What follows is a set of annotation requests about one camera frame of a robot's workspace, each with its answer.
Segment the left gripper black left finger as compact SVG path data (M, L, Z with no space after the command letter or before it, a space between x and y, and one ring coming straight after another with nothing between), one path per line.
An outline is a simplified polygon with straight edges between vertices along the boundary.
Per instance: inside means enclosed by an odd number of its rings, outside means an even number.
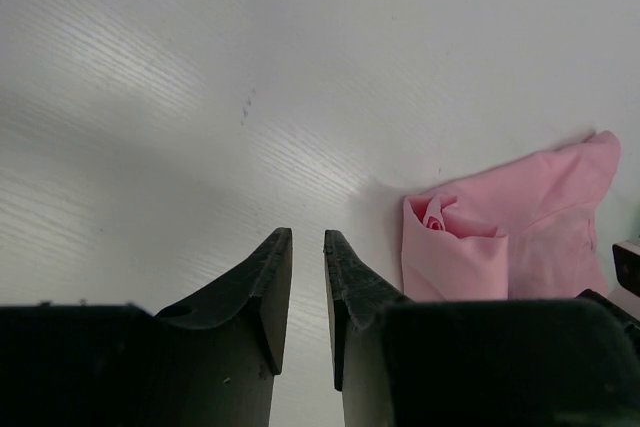
M5 426L265 426L282 371L292 232L150 314L133 305L5 306Z

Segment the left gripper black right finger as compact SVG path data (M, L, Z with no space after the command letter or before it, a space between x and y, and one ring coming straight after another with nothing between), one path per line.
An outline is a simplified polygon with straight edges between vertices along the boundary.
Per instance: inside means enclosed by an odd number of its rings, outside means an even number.
M639 323L601 295L417 303L324 237L348 426L635 426Z

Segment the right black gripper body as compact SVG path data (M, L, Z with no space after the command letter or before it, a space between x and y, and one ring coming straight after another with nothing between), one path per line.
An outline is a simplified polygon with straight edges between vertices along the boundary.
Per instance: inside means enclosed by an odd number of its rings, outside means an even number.
M612 246L616 278L620 286L640 296L640 240L629 239Z

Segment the pink t-shirt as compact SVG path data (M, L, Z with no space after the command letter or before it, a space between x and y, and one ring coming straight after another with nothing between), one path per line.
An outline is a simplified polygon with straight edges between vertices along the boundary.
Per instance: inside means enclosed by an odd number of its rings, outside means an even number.
M621 156L609 131L403 200L403 291L421 302L608 291L595 213Z

